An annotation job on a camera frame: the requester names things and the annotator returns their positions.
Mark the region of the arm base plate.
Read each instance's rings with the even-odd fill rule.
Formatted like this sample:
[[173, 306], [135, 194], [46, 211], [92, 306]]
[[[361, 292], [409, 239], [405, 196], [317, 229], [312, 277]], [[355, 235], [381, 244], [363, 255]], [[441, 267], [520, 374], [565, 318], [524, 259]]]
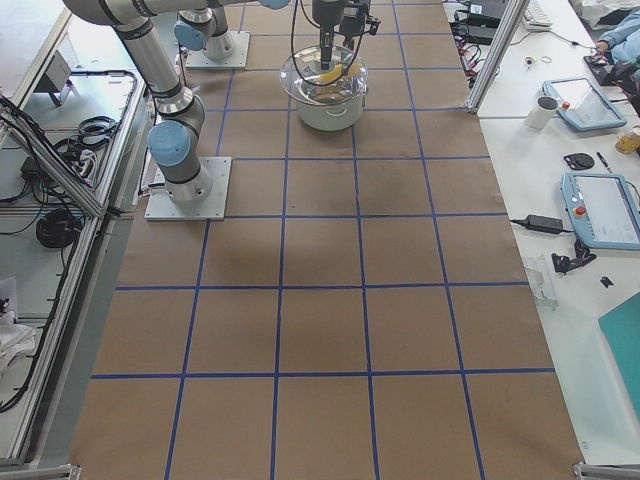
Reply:
[[230, 183], [231, 157], [200, 157], [200, 172], [190, 182], [166, 182], [157, 170], [145, 211], [149, 221], [223, 220]]
[[227, 31], [209, 39], [206, 47], [190, 51], [186, 68], [189, 70], [229, 70], [244, 69], [249, 51], [248, 31]]

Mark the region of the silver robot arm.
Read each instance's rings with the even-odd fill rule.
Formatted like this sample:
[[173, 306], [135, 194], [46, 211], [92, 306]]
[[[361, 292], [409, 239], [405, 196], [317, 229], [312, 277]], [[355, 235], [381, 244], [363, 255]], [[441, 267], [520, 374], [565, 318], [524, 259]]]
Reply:
[[[370, 13], [369, 1], [321, 1], [311, 2], [308, 15], [300, 1], [296, 2], [306, 20], [319, 31], [322, 57], [329, 57], [336, 34], [343, 37], [343, 46], [355, 50], [355, 40], [363, 35], [376, 35], [380, 20]], [[174, 25], [179, 44], [191, 51], [208, 49], [210, 40], [224, 37], [228, 24], [224, 8], [206, 8], [180, 11]]]
[[176, 203], [196, 202], [213, 187], [212, 175], [198, 158], [205, 119], [204, 104], [176, 71], [164, 51], [152, 19], [176, 12], [180, 43], [202, 50], [228, 31], [227, 1], [67, 1], [82, 20], [111, 27], [141, 74], [156, 102], [161, 122], [150, 130], [147, 147], [164, 176], [168, 196]]

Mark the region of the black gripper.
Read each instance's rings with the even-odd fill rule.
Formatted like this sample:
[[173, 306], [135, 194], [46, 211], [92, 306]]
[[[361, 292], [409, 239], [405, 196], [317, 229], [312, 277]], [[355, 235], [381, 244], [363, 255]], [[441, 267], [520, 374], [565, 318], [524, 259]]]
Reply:
[[344, 0], [313, 0], [312, 18], [319, 25], [320, 68], [328, 70], [332, 59], [332, 28], [344, 16]]
[[348, 0], [345, 3], [340, 23], [343, 47], [353, 48], [356, 38], [367, 33], [370, 5], [370, 0]]

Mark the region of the person blue sleeve arm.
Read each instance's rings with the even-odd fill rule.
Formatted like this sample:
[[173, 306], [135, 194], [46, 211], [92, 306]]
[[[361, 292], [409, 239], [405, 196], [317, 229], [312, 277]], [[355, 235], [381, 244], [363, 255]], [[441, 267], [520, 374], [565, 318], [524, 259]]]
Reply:
[[602, 34], [596, 41], [596, 49], [608, 52], [612, 62], [631, 62], [639, 57], [639, 24], [640, 13], [629, 14], [619, 25], [609, 32]]

